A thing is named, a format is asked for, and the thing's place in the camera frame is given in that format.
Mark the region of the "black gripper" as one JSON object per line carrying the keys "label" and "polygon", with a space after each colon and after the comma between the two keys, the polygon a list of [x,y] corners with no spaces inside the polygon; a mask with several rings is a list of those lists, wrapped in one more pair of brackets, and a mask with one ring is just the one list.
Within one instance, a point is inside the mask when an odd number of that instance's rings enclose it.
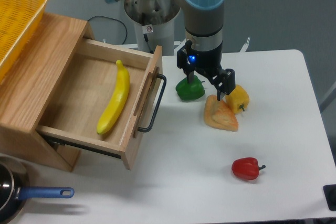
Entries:
{"label": "black gripper", "polygon": [[222,44],[210,51],[192,48],[189,40],[177,52],[177,67],[186,75],[187,83],[194,81],[194,71],[208,79],[217,90],[217,101],[235,89],[235,71],[221,67]]}

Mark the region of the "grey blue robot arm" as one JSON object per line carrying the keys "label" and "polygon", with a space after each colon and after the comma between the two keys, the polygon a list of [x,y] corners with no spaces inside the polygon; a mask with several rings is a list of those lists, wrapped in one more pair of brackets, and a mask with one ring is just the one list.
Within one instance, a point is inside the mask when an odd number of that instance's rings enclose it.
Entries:
{"label": "grey blue robot arm", "polygon": [[217,99],[230,94],[235,73],[221,67],[224,0],[106,0],[124,2],[124,10],[143,32],[138,41],[151,43],[149,34],[167,25],[179,12],[184,14],[185,45],[177,52],[177,66],[192,82],[196,73],[204,76],[217,90]]}

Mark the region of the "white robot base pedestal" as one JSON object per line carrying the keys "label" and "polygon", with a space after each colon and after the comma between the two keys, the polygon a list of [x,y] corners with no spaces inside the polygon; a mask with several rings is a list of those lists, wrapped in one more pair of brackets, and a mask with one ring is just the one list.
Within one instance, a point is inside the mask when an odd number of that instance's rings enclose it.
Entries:
{"label": "white robot base pedestal", "polygon": [[162,47],[162,55],[174,53],[174,20],[180,8],[173,0],[124,0],[124,10],[133,21],[139,51],[154,53]]}

